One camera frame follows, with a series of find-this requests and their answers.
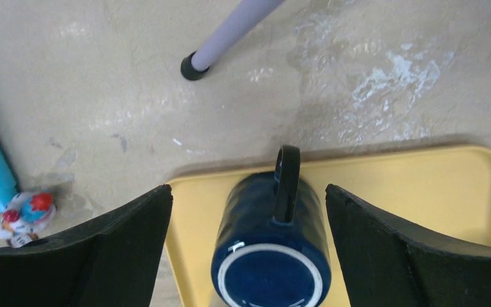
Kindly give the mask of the dark blue ceramic mug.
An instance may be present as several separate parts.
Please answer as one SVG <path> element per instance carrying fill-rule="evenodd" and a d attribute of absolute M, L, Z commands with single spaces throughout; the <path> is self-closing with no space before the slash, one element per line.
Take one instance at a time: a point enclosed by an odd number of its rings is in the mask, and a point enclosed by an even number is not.
<path fill-rule="evenodd" d="M 331 285 L 321 201 L 300 177 L 300 150 L 280 148 L 274 171 L 230 192 L 211 262 L 228 306 L 319 306 Z"/>

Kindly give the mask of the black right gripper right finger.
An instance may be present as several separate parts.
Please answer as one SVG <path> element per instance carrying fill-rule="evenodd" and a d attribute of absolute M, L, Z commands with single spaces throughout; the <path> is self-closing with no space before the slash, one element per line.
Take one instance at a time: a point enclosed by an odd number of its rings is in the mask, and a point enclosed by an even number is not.
<path fill-rule="evenodd" d="M 352 306 L 491 306 L 491 247 L 427 229 L 336 185 L 325 204 Z"/>

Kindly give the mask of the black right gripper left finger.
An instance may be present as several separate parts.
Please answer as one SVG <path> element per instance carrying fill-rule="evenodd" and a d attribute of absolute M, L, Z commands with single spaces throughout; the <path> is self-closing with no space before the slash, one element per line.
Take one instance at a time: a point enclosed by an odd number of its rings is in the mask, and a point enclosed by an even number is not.
<path fill-rule="evenodd" d="M 173 197 L 160 185 L 21 248 L 0 248 L 0 306 L 148 306 Z"/>

